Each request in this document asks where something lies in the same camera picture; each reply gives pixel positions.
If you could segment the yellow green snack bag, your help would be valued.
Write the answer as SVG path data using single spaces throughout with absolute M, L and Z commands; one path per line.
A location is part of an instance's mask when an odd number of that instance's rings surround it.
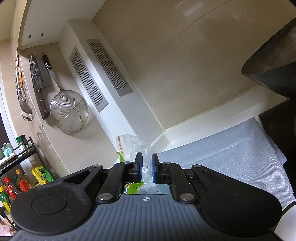
M 31 173 L 40 185 L 45 185 L 55 180 L 49 171 L 43 166 L 32 168 Z

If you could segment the grey stove cover mat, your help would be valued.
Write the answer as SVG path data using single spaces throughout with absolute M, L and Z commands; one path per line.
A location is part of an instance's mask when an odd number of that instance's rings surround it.
M 274 195 L 283 209 L 294 200 L 284 155 L 255 118 L 158 154 L 161 162 L 191 169 L 199 164 Z

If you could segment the oil bottle red label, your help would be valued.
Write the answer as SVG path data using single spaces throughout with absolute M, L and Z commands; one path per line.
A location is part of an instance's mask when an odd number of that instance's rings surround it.
M 21 169 L 16 169 L 17 182 L 22 192 L 26 192 L 32 188 L 29 177 L 22 173 Z

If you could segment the green cap spice jar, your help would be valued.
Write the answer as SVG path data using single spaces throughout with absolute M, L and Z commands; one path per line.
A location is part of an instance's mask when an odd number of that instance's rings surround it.
M 16 142 L 18 143 L 18 147 L 21 151 L 24 151 L 29 147 L 29 143 L 28 143 L 25 135 L 18 136 L 16 138 Z

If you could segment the black metal spice rack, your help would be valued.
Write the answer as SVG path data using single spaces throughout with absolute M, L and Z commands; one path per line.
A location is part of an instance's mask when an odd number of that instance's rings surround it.
M 1 166 L 1 177 L 8 173 L 11 169 L 15 168 L 18 164 L 21 162 L 29 159 L 30 156 L 37 154 L 39 160 L 41 161 L 42 164 L 44 164 L 42 157 L 40 156 L 39 151 L 37 150 L 37 147 L 31 137 L 27 140 L 29 143 L 29 147 L 26 148 L 24 151 L 21 151 L 20 153 L 16 154 L 14 157 L 12 157 L 11 161 L 8 161 L 7 164 L 4 164 Z M 18 229 L 15 226 L 15 223 L 11 221 L 11 219 L 8 217 L 8 212 L 6 211 L 4 205 L 1 203 L 1 217 L 6 219 L 7 222 L 9 223 L 10 227 L 14 230 L 17 231 Z

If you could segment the hanging metal ladle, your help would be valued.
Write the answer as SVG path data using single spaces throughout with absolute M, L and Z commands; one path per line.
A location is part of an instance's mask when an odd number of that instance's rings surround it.
M 25 89 L 23 87 L 23 77 L 22 77 L 22 70 L 21 70 L 20 64 L 19 64 L 20 59 L 19 59 L 18 52 L 16 52 L 15 62 L 16 62 L 16 67 L 15 67 L 16 92 L 17 92 L 17 96 L 18 96 L 18 103 L 21 108 L 22 118 L 25 121 L 29 122 L 29 121 L 32 121 L 33 111 L 27 102 Z

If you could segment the sauce bottle red cap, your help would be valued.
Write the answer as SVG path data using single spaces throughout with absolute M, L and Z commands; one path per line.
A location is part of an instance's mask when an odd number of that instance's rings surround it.
M 13 183 L 10 181 L 8 177 L 4 178 L 4 183 L 6 185 L 6 189 L 8 191 L 9 196 L 11 197 L 12 200 L 15 200 L 20 195 L 20 192 L 13 185 Z

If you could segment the green ceramic cups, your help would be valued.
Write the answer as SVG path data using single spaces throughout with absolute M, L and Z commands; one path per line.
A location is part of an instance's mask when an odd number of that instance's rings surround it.
M 1 148 L 1 161 L 9 160 L 15 156 L 16 154 L 14 152 L 13 146 L 10 143 L 3 143 Z

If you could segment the yellow green bottle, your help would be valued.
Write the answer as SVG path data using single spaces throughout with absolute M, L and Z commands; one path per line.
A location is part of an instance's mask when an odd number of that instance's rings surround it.
M 8 194 L 5 191 L 4 186 L 0 186 L 0 200 L 3 203 L 7 212 L 11 214 L 11 201 Z

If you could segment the pink plastic bag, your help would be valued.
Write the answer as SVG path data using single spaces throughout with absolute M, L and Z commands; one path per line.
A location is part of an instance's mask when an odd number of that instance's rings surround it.
M 14 231 L 6 225 L 0 224 L 0 236 L 1 237 L 11 237 L 14 235 Z

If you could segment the black wok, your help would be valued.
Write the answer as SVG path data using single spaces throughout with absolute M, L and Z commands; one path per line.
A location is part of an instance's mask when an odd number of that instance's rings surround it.
M 245 62 L 241 74 L 279 95 L 295 99 L 295 19 Z

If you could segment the metal wall vent grille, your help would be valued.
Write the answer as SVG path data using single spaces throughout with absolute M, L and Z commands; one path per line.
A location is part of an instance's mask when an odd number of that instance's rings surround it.
M 100 40 L 86 40 L 86 42 L 91 48 L 118 95 L 124 96 L 132 93 L 132 88 L 126 81 L 124 75 L 121 73 L 115 62 L 112 60 L 102 42 Z

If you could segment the wooden handled cleaver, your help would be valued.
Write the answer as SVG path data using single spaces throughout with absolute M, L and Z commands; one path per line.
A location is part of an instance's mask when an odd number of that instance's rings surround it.
M 50 111 L 47 108 L 47 102 L 43 97 L 42 90 L 51 86 L 50 77 L 41 54 L 31 54 L 29 58 L 29 65 L 38 108 L 42 119 L 45 120 L 50 115 Z

